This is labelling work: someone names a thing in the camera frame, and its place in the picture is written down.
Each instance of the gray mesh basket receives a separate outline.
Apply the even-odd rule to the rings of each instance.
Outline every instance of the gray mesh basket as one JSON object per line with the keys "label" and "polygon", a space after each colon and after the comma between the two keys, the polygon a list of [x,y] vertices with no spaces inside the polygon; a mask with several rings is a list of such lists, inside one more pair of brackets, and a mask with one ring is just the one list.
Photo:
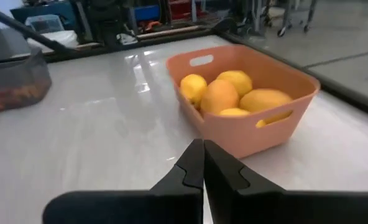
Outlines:
{"label": "gray mesh basket", "polygon": [[25,60],[0,63],[0,111],[38,103],[51,84],[40,49],[33,49]]}

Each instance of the metal table leg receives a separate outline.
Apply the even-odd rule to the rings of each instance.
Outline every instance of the metal table leg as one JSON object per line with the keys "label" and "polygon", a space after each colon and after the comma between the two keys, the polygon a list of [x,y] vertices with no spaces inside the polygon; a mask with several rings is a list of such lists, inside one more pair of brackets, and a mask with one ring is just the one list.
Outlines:
{"label": "metal table leg", "polygon": [[283,14],[283,21],[282,21],[282,28],[280,30],[278,30],[278,36],[282,37],[283,35],[285,35],[285,31],[286,28],[289,26],[289,22],[290,22],[290,15],[291,15],[291,11],[292,11],[292,3],[293,0],[288,0],[287,4],[286,4],[286,8],[285,8],[285,13]]}
{"label": "metal table leg", "polygon": [[196,4],[195,0],[191,1],[191,15],[192,15],[192,22],[196,22],[198,18],[196,17]]}
{"label": "metal table leg", "polygon": [[256,1],[256,7],[255,7],[255,20],[254,20],[254,30],[256,32],[260,32],[260,17],[261,17],[261,4],[262,0]]}
{"label": "metal table leg", "polygon": [[264,18],[263,24],[264,26],[272,27],[272,21],[269,15],[269,11],[271,8],[271,0],[267,0],[265,3],[264,13],[261,15]]}
{"label": "metal table leg", "polygon": [[206,0],[201,0],[201,9],[202,12],[206,12]]}
{"label": "metal table leg", "polygon": [[316,6],[316,1],[317,0],[312,0],[311,1],[311,5],[310,5],[310,10],[308,11],[308,19],[307,19],[307,23],[304,26],[304,32],[308,32],[308,30],[310,29],[310,23],[314,18],[314,13],[315,13],[315,6]]}

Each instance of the basket handle hole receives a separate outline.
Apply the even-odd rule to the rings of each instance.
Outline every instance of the basket handle hole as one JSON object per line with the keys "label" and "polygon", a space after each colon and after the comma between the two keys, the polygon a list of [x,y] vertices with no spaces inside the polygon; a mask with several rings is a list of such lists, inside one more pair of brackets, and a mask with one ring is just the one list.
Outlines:
{"label": "basket handle hole", "polygon": [[270,125],[272,123],[277,123],[279,121],[283,121],[283,120],[286,120],[290,117],[290,115],[293,113],[293,110],[290,110],[290,111],[286,111],[286,112],[283,112],[283,113],[279,113],[279,114],[276,114],[276,115],[273,115],[273,116],[270,116],[268,118],[264,118],[264,119],[261,119],[259,120],[257,123],[256,123],[256,127],[257,128],[263,128],[267,125]]}
{"label": "basket handle hole", "polygon": [[193,58],[190,60],[190,65],[192,67],[199,66],[199,65],[206,65],[213,61],[213,55],[205,55],[202,57]]}

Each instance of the floor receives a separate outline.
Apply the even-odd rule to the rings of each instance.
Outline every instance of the floor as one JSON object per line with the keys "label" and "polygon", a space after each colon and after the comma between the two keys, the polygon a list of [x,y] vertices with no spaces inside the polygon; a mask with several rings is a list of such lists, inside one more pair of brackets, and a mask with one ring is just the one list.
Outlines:
{"label": "floor", "polygon": [[304,34],[299,21],[306,17],[307,12],[295,14],[294,27],[281,38],[277,20],[266,39],[249,41],[368,96],[368,1],[319,0]]}

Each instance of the orange plastic basket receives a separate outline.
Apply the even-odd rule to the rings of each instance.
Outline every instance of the orange plastic basket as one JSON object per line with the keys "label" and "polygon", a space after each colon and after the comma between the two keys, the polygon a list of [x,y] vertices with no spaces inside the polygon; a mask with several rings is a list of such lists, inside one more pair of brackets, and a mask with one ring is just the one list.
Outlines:
{"label": "orange plastic basket", "polygon": [[[193,65],[193,62],[208,58],[210,58],[208,63]],[[168,59],[167,68],[183,110],[202,137],[219,144],[236,158],[246,157],[286,142],[320,89],[320,83],[315,78],[243,45],[214,47],[179,54]],[[210,83],[221,72],[228,70],[242,70],[252,78],[254,89],[281,90],[289,94],[293,101],[247,116],[227,118],[208,113],[202,118],[180,93],[181,79],[195,73]],[[288,111],[292,113],[285,119],[262,128],[255,126],[261,119]]]}

